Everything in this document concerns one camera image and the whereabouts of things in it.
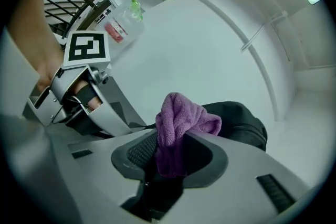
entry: plastic bottle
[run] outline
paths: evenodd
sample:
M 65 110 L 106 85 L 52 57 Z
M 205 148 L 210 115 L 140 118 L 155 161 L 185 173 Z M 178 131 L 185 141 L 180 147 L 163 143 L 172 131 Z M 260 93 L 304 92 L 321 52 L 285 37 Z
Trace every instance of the plastic bottle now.
M 108 32 L 110 57 L 114 59 L 144 30 L 140 3 L 132 0 L 131 5 L 118 6 L 96 26 L 96 30 Z

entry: black metal railing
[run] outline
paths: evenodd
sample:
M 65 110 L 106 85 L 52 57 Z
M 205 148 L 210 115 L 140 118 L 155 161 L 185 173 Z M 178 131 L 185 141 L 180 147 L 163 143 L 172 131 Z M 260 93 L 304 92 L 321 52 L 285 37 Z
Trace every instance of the black metal railing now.
M 52 28 L 55 28 L 59 31 L 62 32 L 62 38 L 66 37 L 68 32 L 70 31 L 71 27 L 73 26 L 73 24 L 75 23 L 75 21 L 80 17 L 80 15 L 82 14 L 82 12 L 88 8 L 88 7 L 92 7 L 93 10 L 97 9 L 97 6 L 94 4 L 93 0 L 83 0 L 83 2 L 79 5 L 78 2 L 76 1 L 72 1 L 72 0 L 67 0 L 67 2 L 69 3 L 69 5 L 71 4 L 72 7 L 71 8 L 76 8 L 76 11 L 74 13 L 66 10 L 65 7 L 62 7 L 60 5 L 60 3 L 56 3 L 52 0 L 46 0 L 49 4 L 54 5 L 55 7 L 57 7 L 58 9 L 62 10 L 63 13 L 62 14 L 53 14 L 52 12 L 50 12 L 50 10 L 45 9 L 45 13 L 47 14 L 46 16 L 51 16 L 54 17 L 56 19 L 58 19 L 60 22 L 62 22 L 63 24 L 66 25 L 65 29 L 61 29 L 57 26 L 51 25 Z M 70 15 L 72 17 L 72 19 L 68 22 L 66 20 L 64 20 L 63 18 L 60 18 L 60 15 Z

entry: red label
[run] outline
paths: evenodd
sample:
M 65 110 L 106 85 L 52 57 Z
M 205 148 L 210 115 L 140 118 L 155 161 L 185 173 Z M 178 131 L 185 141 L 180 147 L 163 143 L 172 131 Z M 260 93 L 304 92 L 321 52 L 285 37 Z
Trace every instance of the red label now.
M 111 25 L 110 22 L 107 22 L 104 25 L 105 30 L 109 35 L 117 42 L 120 43 L 124 38 L 118 33 L 118 31 Z

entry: microfiber cloth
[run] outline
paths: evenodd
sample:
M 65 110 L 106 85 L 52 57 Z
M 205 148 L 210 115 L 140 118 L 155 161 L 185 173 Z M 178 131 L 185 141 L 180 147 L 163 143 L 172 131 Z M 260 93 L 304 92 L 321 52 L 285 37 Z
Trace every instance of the microfiber cloth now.
M 164 99 L 161 112 L 155 118 L 158 149 L 157 170 L 163 177 L 186 176 L 183 165 L 183 135 L 188 130 L 217 135 L 222 126 L 219 116 L 208 114 L 204 107 L 180 93 L 170 93 Z

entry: black vent grille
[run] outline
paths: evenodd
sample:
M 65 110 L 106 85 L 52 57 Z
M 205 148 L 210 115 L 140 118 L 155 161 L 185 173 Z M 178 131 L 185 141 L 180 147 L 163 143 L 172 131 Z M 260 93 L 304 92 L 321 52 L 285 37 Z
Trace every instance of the black vent grille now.
M 279 213 L 285 211 L 295 203 L 295 200 L 271 174 L 258 176 L 257 180 Z
M 82 157 L 90 155 L 90 154 L 92 154 L 92 151 L 82 150 L 82 151 L 73 152 L 72 156 L 73 156 L 73 158 L 78 159 L 78 158 L 82 158 Z
M 156 152 L 157 139 L 158 133 L 148 136 L 146 139 L 142 140 L 140 143 L 128 150 L 127 159 L 141 169 L 144 169 Z

